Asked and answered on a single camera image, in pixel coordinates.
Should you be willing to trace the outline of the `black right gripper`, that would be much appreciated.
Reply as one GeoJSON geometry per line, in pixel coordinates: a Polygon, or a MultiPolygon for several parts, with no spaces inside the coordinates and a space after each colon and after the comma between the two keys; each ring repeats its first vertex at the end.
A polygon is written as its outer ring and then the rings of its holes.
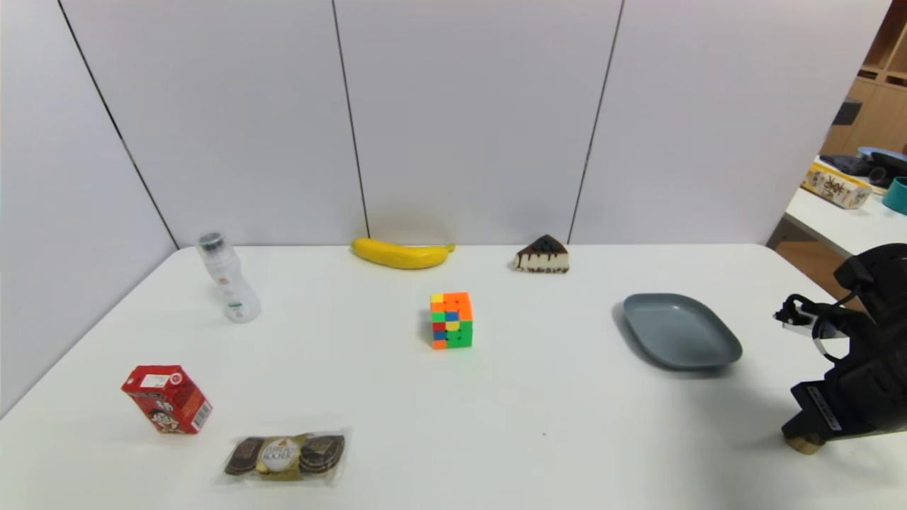
{"type": "Polygon", "coordinates": [[[782,426],[788,446],[824,446],[827,441],[887,434],[887,394],[872,371],[830,369],[823,380],[791,388],[800,411],[782,426]]]}

